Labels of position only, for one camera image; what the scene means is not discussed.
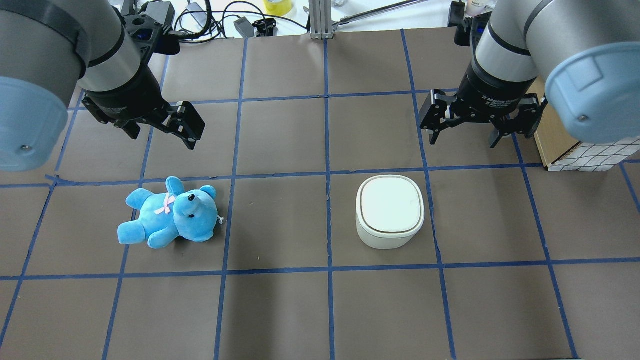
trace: white container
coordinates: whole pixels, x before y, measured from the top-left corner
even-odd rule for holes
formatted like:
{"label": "white container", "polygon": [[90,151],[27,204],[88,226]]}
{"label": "white container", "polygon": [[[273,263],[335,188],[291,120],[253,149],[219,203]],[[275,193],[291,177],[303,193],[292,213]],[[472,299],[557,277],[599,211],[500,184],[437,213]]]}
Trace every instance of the white container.
{"label": "white container", "polygon": [[467,0],[467,16],[474,17],[484,11],[489,0]]}
{"label": "white container", "polygon": [[356,228],[374,249],[406,244],[424,223],[420,188],[405,176],[382,175],[366,180],[356,197]]}

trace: bottle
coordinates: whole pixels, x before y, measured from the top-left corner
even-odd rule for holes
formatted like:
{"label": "bottle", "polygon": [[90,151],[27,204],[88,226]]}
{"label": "bottle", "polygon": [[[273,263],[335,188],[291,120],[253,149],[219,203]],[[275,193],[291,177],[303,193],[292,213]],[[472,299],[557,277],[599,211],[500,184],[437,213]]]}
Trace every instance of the bottle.
{"label": "bottle", "polygon": [[467,16],[474,17],[479,15],[488,2],[489,0],[467,0]]}
{"label": "bottle", "polygon": [[268,15],[284,16],[291,11],[293,4],[291,0],[264,0],[264,7]]}

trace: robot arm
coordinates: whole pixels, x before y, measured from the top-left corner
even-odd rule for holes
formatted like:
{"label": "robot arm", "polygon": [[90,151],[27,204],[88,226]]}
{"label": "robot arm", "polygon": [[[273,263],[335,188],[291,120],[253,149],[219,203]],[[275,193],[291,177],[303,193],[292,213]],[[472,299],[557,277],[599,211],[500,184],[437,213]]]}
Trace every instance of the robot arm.
{"label": "robot arm", "polygon": [[174,13],[161,1],[122,16],[107,0],[0,0],[0,170],[48,160],[76,83],[99,122],[133,139],[148,124],[193,149],[204,121],[186,101],[170,106],[147,65],[179,52]]}
{"label": "robot arm", "polygon": [[432,144],[465,122],[492,123],[491,147],[511,133],[531,137],[542,108],[526,92],[541,76],[549,103],[575,138],[608,143],[639,136],[639,13],[635,0],[500,0],[493,13],[473,19],[473,57],[458,93],[433,90],[421,127],[433,132]]}

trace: blue tape line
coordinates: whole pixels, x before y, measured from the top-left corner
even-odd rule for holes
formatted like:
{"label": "blue tape line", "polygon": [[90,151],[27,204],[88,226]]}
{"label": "blue tape line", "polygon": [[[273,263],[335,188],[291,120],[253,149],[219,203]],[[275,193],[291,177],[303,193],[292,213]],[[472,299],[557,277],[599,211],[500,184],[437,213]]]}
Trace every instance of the blue tape line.
{"label": "blue tape line", "polygon": [[20,273],[21,279],[18,280],[18,283],[15,287],[15,291],[13,292],[11,305],[9,305],[9,311],[7,312],[6,318],[4,319],[2,332],[0,332],[0,348],[2,348],[4,337],[6,336],[6,330],[9,328],[9,323],[11,322],[13,310],[15,309],[15,303],[16,301],[18,301],[18,295],[20,294],[20,289],[22,288],[22,283],[24,282],[24,276],[27,274],[27,268],[29,267],[29,261],[31,260],[31,255],[33,254],[33,249],[36,245],[36,239],[38,238],[38,234],[40,233],[40,227],[42,226],[42,221],[44,219],[45,214],[47,213],[47,208],[49,207],[49,203],[51,202],[51,197],[53,196],[53,191],[55,187],[56,187],[55,182],[49,187],[49,194],[47,195],[47,200],[45,200],[44,202],[44,206],[42,207],[42,212],[40,213],[40,218],[38,219],[36,229],[33,231],[33,237],[31,237],[29,250],[27,251],[27,256],[24,260],[24,264],[22,265],[22,272]]}
{"label": "blue tape line", "polygon": [[[164,69],[162,74],[162,80],[160,80],[160,89],[164,87],[164,80],[166,78],[167,69],[169,67],[169,56],[164,59]],[[142,166],[140,167],[140,178],[138,179],[138,188],[142,187],[143,180],[145,178],[145,172],[147,171],[147,161],[149,158],[149,150],[151,149],[151,141],[153,140],[154,128],[149,129],[149,136],[147,138],[147,146],[145,147],[145,153],[142,159]],[[133,210],[131,212],[131,221],[136,219],[138,211]],[[122,289],[122,281],[124,279],[124,273],[127,266],[127,258],[129,257],[129,245],[124,246],[122,252],[122,262],[120,263],[120,273],[118,274],[118,284],[116,285],[116,293],[113,297],[113,306],[111,308],[111,316],[109,317],[109,325],[107,327],[107,335],[104,340],[104,348],[102,350],[102,360],[106,360],[109,355],[109,346],[111,344],[111,334],[113,332],[113,324],[115,323],[116,313],[118,312],[118,302],[120,301],[120,290]]]}
{"label": "blue tape line", "polygon": [[625,177],[625,181],[627,182],[627,186],[629,187],[629,192],[631,193],[631,197],[633,198],[636,204],[636,209],[640,213],[640,201],[638,201],[636,189],[634,189],[634,185],[633,183],[631,183],[631,178],[629,177],[629,174],[627,173],[627,169],[625,168],[624,164],[620,164],[620,170],[622,171],[622,175]]}
{"label": "blue tape line", "polygon": [[227,268],[229,263],[229,246],[231,242],[231,224],[233,221],[234,212],[234,195],[236,194],[236,174],[238,168],[238,147],[240,144],[240,128],[242,120],[242,103],[244,94],[244,74],[246,71],[246,50],[248,46],[248,39],[244,39],[243,55],[242,55],[242,67],[240,71],[240,91],[238,93],[238,112],[236,119],[236,142],[234,145],[234,165],[231,175],[231,195],[229,196],[229,207],[227,211],[227,232],[225,234],[225,253],[222,261],[222,276],[220,280],[220,299],[218,301],[218,322],[216,323],[216,340],[214,343],[214,360],[220,358],[220,337],[222,335],[222,318],[223,309],[225,305],[225,289],[227,287]]}
{"label": "blue tape line", "polygon": [[149,129],[149,136],[147,138],[147,147],[145,148],[145,156],[142,158],[142,167],[140,168],[140,180],[139,185],[142,187],[142,184],[145,180],[145,172],[147,172],[147,163],[149,161],[149,151],[151,151],[151,141],[154,139],[154,128],[151,127]]}
{"label": "blue tape line", "polygon": [[[562,259],[552,260],[554,265],[582,265],[582,264],[624,264],[624,263],[640,263],[640,258],[593,258],[593,259]],[[453,268],[505,268],[519,266],[546,266],[546,260],[537,261],[499,261],[488,263],[444,263],[442,267],[445,269]],[[393,270],[430,270],[438,269],[438,264],[402,264],[402,265],[349,265],[349,266],[333,266],[333,272],[350,272],[350,271],[393,271]],[[227,270],[227,276],[238,275],[258,275],[258,274],[298,274],[309,272],[328,272],[328,266],[317,267],[301,267],[301,268],[265,268],[265,269],[247,269],[247,270]],[[67,275],[15,275],[0,276],[0,281],[19,281],[19,280],[64,280],[64,279],[139,279],[148,277],[194,277],[194,276],[220,276],[222,270],[204,270],[190,272],[140,272],[140,273],[124,273],[120,274],[67,274]]]}
{"label": "blue tape line", "polygon": [[249,270],[227,270],[227,275],[260,275],[260,274],[299,274],[305,272],[327,272],[328,267],[311,267],[311,268],[268,268],[268,269],[249,269]]}
{"label": "blue tape line", "polygon": [[0,185],[0,189],[15,189],[15,188],[48,188],[49,184],[5,184]]}
{"label": "blue tape line", "polygon": [[542,229],[542,222],[540,221],[540,214],[538,213],[538,207],[536,205],[536,199],[533,195],[533,190],[531,189],[531,183],[529,182],[529,175],[527,174],[527,167],[524,166],[524,160],[522,159],[522,152],[520,151],[520,145],[518,144],[518,138],[515,134],[511,135],[513,139],[513,145],[516,148],[516,153],[518,154],[518,161],[522,164],[522,177],[524,178],[524,183],[527,187],[527,193],[529,194],[529,202],[531,203],[531,209],[533,210],[533,215],[536,219],[536,225],[538,226],[538,234],[540,235],[540,242],[542,242],[542,249],[545,253],[545,258],[547,259],[547,267],[549,269],[549,274],[551,276],[551,282],[554,287],[554,292],[556,293],[556,300],[558,303],[558,310],[560,311],[560,317],[562,318],[562,323],[564,325],[564,332],[566,333],[566,339],[569,344],[569,349],[571,350],[571,355],[574,359],[578,358],[578,353],[575,348],[575,343],[573,342],[573,336],[571,334],[571,328],[569,326],[569,321],[566,317],[566,311],[564,310],[564,303],[562,300],[562,295],[560,294],[560,287],[558,286],[558,282],[556,279],[556,271],[554,270],[554,264],[551,260],[551,254],[549,252],[547,246],[547,239],[545,238],[545,232]]}
{"label": "blue tape line", "polygon": [[418,100],[415,91],[415,82],[413,78],[413,69],[411,66],[411,58],[409,56],[409,47],[406,43],[406,36],[404,30],[400,30],[402,36],[402,43],[404,47],[404,57],[406,58],[406,66],[409,71],[409,80],[411,82],[412,100],[413,100],[413,112],[415,116],[415,125],[418,132],[418,143],[420,146],[420,155],[422,156],[422,165],[424,167],[424,178],[426,180],[427,198],[429,202],[429,213],[431,215],[431,230],[433,231],[433,243],[436,250],[436,259],[438,261],[438,273],[440,274],[440,291],[442,292],[442,305],[444,308],[445,323],[447,325],[447,337],[449,339],[449,351],[451,352],[451,358],[456,359],[456,345],[453,338],[453,327],[451,325],[451,311],[449,309],[449,296],[447,294],[447,284],[444,275],[444,265],[442,263],[442,254],[440,253],[440,247],[438,246],[438,237],[436,231],[435,214],[433,208],[433,192],[431,191],[431,178],[429,176],[429,163],[427,162],[427,156],[424,152],[424,141],[422,139],[422,130],[420,129],[420,115],[418,111]]}
{"label": "blue tape line", "polygon": [[78,111],[80,110],[80,102],[84,96],[84,90],[80,91],[80,96],[76,102],[76,107],[74,108],[74,114],[71,116],[71,121],[69,122],[69,128],[67,129],[67,133],[65,135],[65,141],[62,143],[62,149],[60,149],[60,154],[58,155],[58,162],[56,163],[56,167],[54,169],[57,174],[60,171],[60,166],[62,166],[62,159],[65,156],[65,152],[67,151],[67,145],[69,144],[69,138],[71,138],[71,130],[74,128],[74,124],[76,123],[76,117],[78,115]]}
{"label": "blue tape line", "polygon": [[480,170],[489,168],[520,168],[520,164],[495,164],[495,165],[460,165],[460,166],[444,166],[444,167],[429,167],[430,171],[443,171],[443,170]]}
{"label": "blue tape line", "polygon": [[566,259],[566,260],[552,260],[551,262],[554,265],[623,264],[623,263],[640,263],[640,258]]}
{"label": "blue tape line", "polygon": [[445,269],[460,268],[509,268],[514,266],[542,266],[547,265],[545,260],[539,261],[498,261],[492,263],[447,263],[443,264]]}
{"label": "blue tape line", "polygon": [[166,73],[169,70],[169,55],[164,58],[164,68],[162,70],[162,78],[160,79],[160,89],[164,88],[164,80],[166,79]]}
{"label": "blue tape line", "polygon": [[237,175],[236,179],[271,179],[272,177],[304,177],[325,175],[325,172],[284,172],[279,174]]}
{"label": "blue tape line", "polygon": [[124,181],[69,181],[60,179],[56,186],[67,188],[71,186],[117,186],[117,185],[132,185],[139,184],[140,180],[124,180]]}
{"label": "blue tape line", "polygon": [[130,272],[122,275],[125,279],[141,279],[150,277],[194,277],[194,276],[220,276],[222,270],[206,271],[180,271],[180,272]]}
{"label": "blue tape line", "polygon": [[331,156],[329,132],[329,47],[323,40],[324,65],[324,167],[326,176],[326,251],[327,251],[327,287],[329,305],[329,358],[335,360],[335,318],[333,312],[333,248],[331,224]]}
{"label": "blue tape line", "polygon": [[309,100],[324,97],[323,95],[301,95],[301,96],[278,96],[278,97],[253,97],[243,99],[243,102],[259,102],[259,101],[283,101],[283,100]]}
{"label": "blue tape line", "polygon": [[109,317],[109,325],[107,327],[107,336],[104,340],[104,348],[102,349],[102,360],[106,360],[109,354],[109,345],[111,344],[111,334],[113,332],[113,324],[116,320],[116,312],[118,311],[118,301],[120,300],[120,290],[122,289],[122,274],[127,264],[127,255],[129,246],[125,245],[122,263],[120,265],[120,273],[118,274],[118,284],[116,285],[116,293],[113,297],[113,305],[111,306],[111,316]]}
{"label": "blue tape line", "polygon": [[[231,176],[195,176],[195,177],[180,177],[181,181],[210,181],[210,180],[230,180]],[[144,184],[163,183],[166,178],[144,179]]]}
{"label": "blue tape line", "polygon": [[335,170],[331,175],[350,175],[350,174],[386,174],[389,172],[421,172],[424,168],[381,168],[381,169],[363,169],[363,170]]}
{"label": "blue tape line", "polygon": [[346,271],[385,271],[385,270],[428,270],[437,269],[438,264],[402,264],[402,265],[355,265],[355,266],[334,266],[334,272]]}
{"label": "blue tape line", "polygon": [[[458,88],[451,88],[451,89],[440,89],[441,91],[444,92],[458,92]],[[414,91],[415,94],[427,94],[431,92],[431,89],[425,89],[425,90],[416,90]]]}
{"label": "blue tape line", "polygon": [[238,99],[224,99],[224,100],[204,100],[204,101],[191,101],[191,104],[201,105],[201,104],[233,104],[238,102]]}
{"label": "blue tape line", "polygon": [[408,95],[411,90],[405,91],[386,91],[386,92],[357,92],[352,94],[326,94],[328,97],[366,97],[366,96],[385,96],[385,95]]}

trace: black device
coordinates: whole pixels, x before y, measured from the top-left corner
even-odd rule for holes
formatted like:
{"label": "black device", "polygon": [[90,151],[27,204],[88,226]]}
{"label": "black device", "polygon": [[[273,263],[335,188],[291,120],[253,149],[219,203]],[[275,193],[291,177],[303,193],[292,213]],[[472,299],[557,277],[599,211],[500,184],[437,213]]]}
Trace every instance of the black device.
{"label": "black device", "polygon": [[538,128],[542,116],[538,96],[526,94],[534,79],[517,83],[504,81],[478,65],[476,49],[486,33],[491,14],[462,21],[458,18],[451,24],[458,27],[454,42],[470,46],[473,57],[456,94],[447,95],[442,90],[433,89],[420,109],[420,128],[431,131],[431,145],[436,143],[444,129],[464,123],[493,124],[495,129],[489,137],[490,147],[495,147],[500,139],[512,133],[530,138]]}
{"label": "black device", "polygon": [[257,20],[253,24],[246,17],[241,17],[234,21],[236,30],[245,38],[272,37],[274,36],[276,25],[276,19],[272,17]]}
{"label": "black device", "polygon": [[140,133],[139,124],[148,124],[178,136],[193,150],[201,139],[205,122],[188,101],[170,105],[162,97],[160,86],[148,67],[153,53],[175,55],[180,52],[181,33],[173,31],[175,15],[169,2],[146,3],[140,13],[133,6],[120,13],[123,29],[141,54],[138,71],[125,85],[106,92],[86,91],[82,104],[102,124],[112,123],[132,139]]}

